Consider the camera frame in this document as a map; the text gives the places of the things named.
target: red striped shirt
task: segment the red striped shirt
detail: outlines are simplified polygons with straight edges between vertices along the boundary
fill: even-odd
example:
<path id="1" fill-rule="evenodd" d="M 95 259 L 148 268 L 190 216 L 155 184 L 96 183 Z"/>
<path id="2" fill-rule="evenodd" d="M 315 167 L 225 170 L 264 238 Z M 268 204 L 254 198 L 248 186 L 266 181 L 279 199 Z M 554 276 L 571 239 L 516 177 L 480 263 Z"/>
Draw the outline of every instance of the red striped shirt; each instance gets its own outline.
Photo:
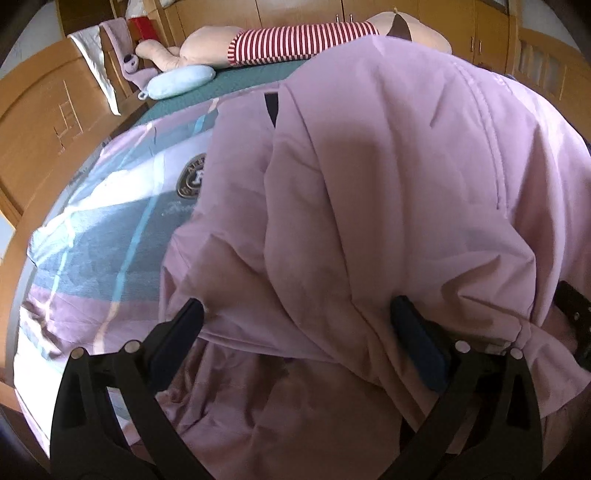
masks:
<path id="1" fill-rule="evenodd" d="M 377 34 L 378 31 L 370 22 L 243 30 L 230 43 L 228 61 L 231 66 L 238 67 L 305 60 L 327 48 Z"/>

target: light blue pillow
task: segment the light blue pillow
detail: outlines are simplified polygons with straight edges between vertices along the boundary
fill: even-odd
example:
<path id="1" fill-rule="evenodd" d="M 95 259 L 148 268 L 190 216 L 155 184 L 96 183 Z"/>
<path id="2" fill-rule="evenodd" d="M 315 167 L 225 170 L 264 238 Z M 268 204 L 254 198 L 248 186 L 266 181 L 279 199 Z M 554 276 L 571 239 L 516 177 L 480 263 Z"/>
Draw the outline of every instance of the light blue pillow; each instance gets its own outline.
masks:
<path id="1" fill-rule="evenodd" d="M 140 100 L 174 97 L 211 82 L 215 76 L 216 71 L 208 65 L 187 65 L 156 75 L 138 97 Z"/>

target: pink blanket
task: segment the pink blanket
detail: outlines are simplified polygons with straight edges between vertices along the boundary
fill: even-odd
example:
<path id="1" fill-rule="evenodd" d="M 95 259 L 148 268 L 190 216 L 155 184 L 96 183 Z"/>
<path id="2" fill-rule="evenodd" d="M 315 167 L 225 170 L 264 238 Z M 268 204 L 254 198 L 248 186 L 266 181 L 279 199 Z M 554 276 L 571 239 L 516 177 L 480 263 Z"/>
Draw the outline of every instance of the pink blanket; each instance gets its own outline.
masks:
<path id="1" fill-rule="evenodd" d="M 436 401 L 389 322 L 405 294 L 521 348 L 548 417 L 591 380 L 552 306 L 559 279 L 591 296 L 590 205 L 583 140 L 532 91 L 393 38 L 332 48 L 276 128 L 261 92 L 220 107 L 162 280 L 162 319 L 193 296 L 206 325 L 159 400 L 219 480 L 375 480 Z M 544 425 L 547 461 L 570 427 Z"/>

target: stuffed animal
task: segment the stuffed animal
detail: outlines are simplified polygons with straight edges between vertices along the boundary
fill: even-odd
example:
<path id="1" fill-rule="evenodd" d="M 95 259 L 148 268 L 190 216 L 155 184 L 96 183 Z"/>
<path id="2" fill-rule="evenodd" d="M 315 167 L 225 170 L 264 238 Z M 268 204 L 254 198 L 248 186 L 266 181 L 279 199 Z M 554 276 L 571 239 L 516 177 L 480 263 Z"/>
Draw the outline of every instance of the stuffed animal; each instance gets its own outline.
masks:
<path id="1" fill-rule="evenodd" d="M 416 18 L 383 12 L 365 22 L 340 22 L 295 27 L 244 30 L 240 27 L 202 27 L 179 47 L 165 48 L 155 40 L 140 42 L 138 57 L 148 59 L 163 72 L 187 66 L 210 65 L 216 69 L 304 60 L 327 48 L 364 35 L 405 38 L 451 53 L 449 42 Z"/>

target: bed sheet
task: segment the bed sheet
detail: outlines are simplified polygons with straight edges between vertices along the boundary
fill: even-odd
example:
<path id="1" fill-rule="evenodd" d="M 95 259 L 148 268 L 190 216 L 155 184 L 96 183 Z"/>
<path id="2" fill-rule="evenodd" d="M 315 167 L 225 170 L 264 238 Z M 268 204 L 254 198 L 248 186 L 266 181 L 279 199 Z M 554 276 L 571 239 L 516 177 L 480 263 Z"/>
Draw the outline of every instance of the bed sheet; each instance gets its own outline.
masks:
<path id="1" fill-rule="evenodd" d="M 286 61 L 270 65 L 222 70 L 217 73 L 212 82 L 198 89 L 159 101 L 137 121 L 136 125 L 145 124 L 165 115 L 178 112 L 190 105 L 196 105 L 227 93 L 286 79 L 305 62 L 305 60 Z"/>
<path id="2" fill-rule="evenodd" d="M 196 203 L 178 196 L 176 181 L 192 158 L 206 153 L 217 107 L 248 87 L 276 89 L 273 80 L 301 63 L 220 72 L 201 89 L 158 102 L 103 149 L 63 212 L 33 235 L 29 255 L 37 272 L 21 308 L 14 382 L 47 454 L 69 352 L 79 345 L 115 351 L 157 323 L 161 261 Z M 125 427 L 121 396 L 110 394 Z"/>

